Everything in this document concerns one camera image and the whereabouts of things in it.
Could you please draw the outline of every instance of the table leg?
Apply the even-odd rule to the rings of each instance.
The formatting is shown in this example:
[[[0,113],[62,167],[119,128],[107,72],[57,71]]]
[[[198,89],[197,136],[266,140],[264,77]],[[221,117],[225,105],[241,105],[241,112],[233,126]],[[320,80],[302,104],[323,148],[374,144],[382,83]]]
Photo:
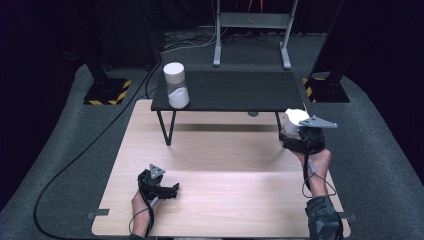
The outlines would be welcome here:
[[[172,133],[174,132],[174,123],[175,123],[175,116],[177,114],[177,111],[172,112],[172,120],[171,120],[171,127],[169,129],[169,135],[166,133],[165,124],[163,123],[161,111],[156,111],[156,113],[157,113],[158,118],[159,118],[160,127],[162,128],[163,137],[165,138],[165,143],[166,143],[167,146],[171,146]]]
[[[221,65],[221,1],[216,1],[216,26],[215,26],[215,55],[213,58],[213,66],[219,67]]]
[[[289,54],[287,52],[287,43],[289,42],[289,37],[290,37],[291,28],[292,28],[293,21],[294,21],[294,14],[296,12],[297,2],[298,2],[298,0],[293,0],[293,5],[292,5],[292,8],[290,10],[289,21],[288,21],[288,24],[287,24],[286,32],[284,33],[284,41],[280,42],[281,56],[283,57],[284,69],[286,69],[286,70],[291,69]]]
[[[281,130],[282,130],[281,121],[280,121],[280,115],[278,114],[278,112],[275,112],[275,118],[277,118],[278,132],[281,132]]]

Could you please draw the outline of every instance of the power cord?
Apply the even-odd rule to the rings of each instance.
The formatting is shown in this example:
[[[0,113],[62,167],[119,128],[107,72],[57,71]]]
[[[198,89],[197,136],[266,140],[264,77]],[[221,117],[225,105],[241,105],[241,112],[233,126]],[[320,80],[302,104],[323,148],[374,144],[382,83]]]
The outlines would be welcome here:
[[[141,82],[141,84],[138,86],[136,92],[134,93],[134,95],[130,98],[130,100],[128,101],[128,104],[122,109],[122,111],[110,122],[110,124],[103,130],[100,132],[100,134],[80,153],[78,154],[70,163],[68,163],[64,168],[62,168],[62,170],[60,170],[47,184],[46,186],[44,186],[44,188],[41,190],[41,193],[39,194],[39,196],[37,197],[37,200],[35,202],[35,206],[33,209],[33,219],[34,219],[34,223],[37,227],[37,229],[44,235],[54,238],[54,239],[65,239],[65,240],[79,240],[78,238],[65,238],[65,237],[59,237],[59,236],[55,236],[53,234],[48,233],[46,230],[43,229],[43,227],[41,226],[41,224],[38,221],[38,217],[37,217],[37,210],[38,210],[38,206],[40,204],[40,200],[43,197],[44,193],[46,192],[46,190],[50,187],[50,185],[63,173],[65,172],[70,166],[72,166],[78,159],[80,159],[80,157],[82,155],[84,155],[99,139],[100,137],[103,136],[103,134],[109,130],[109,128],[122,116],[122,114],[127,110],[127,108],[130,106],[130,104],[132,103],[132,101],[135,99],[135,96],[137,95],[137,93],[140,91],[141,87],[143,86],[144,82],[146,82],[148,79],[151,78],[151,76],[153,75],[153,73],[156,71],[156,69],[158,68],[158,66],[160,65],[160,63],[157,64],[157,66],[154,68],[154,70],[150,70],[148,72],[148,74],[146,75],[146,77],[143,79],[143,81]]]

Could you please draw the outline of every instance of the white cylinder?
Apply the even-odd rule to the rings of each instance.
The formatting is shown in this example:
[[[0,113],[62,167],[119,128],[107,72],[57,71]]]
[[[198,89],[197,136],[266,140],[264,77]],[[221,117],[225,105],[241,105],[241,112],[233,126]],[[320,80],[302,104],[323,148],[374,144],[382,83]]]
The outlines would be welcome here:
[[[177,62],[168,63],[163,72],[167,83],[169,105],[176,109],[186,107],[190,98],[185,83],[184,66]]]

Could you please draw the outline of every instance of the metal stand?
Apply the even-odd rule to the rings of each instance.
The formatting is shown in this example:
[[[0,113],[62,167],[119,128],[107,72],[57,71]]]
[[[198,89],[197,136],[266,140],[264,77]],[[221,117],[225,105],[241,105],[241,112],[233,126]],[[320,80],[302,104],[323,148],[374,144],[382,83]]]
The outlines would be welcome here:
[[[280,42],[279,48],[283,58],[284,69],[290,70],[291,64],[287,52],[291,28],[294,21],[298,0],[293,0],[293,5],[289,14],[273,13],[234,13],[221,12],[221,0],[216,1],[216,43],[213,66],[221,65],[221,27],[247,27],[247,28],[273,28],[286,29],[284,41]]]

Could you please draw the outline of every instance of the gray floor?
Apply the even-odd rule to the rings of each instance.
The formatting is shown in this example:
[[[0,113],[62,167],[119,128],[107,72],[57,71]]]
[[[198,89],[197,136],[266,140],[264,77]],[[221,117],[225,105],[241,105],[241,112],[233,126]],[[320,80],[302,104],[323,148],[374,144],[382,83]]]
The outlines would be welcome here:
[[[344,209],[358,217],[352,222],[350,239],[424,239],[423,186],[367,95],[344,78],[350,103],[307,100],[301,78],[309,75],[324,39],[322,35],[292,36],[288,50],[291,71],[309,112],[339,125],[326,129],[325,135],[333,153],[330,171],[339,197]],[[278,72],[284,71],[280,40],[281,36],[270,36],[266,41],[224,44],[219,68],[212,66],[213,45],[163,53],[162,58],[164,63],[181,62],[187,70]],[[161,71],[162,66],[149,81],[150,97]],[[132,80],[123,103],[83,105],[92,78],[85,66],[79,69],[53,134],[0,214],[0,239],[50,239],[46,234],[96,238],[91,233],[93,219],[87,215],[99,206],[135,100],[146,98],[145,85],[140,84],[148,72],[114,69],[108,75]],[[44,234],[33,219],[35,206]]]

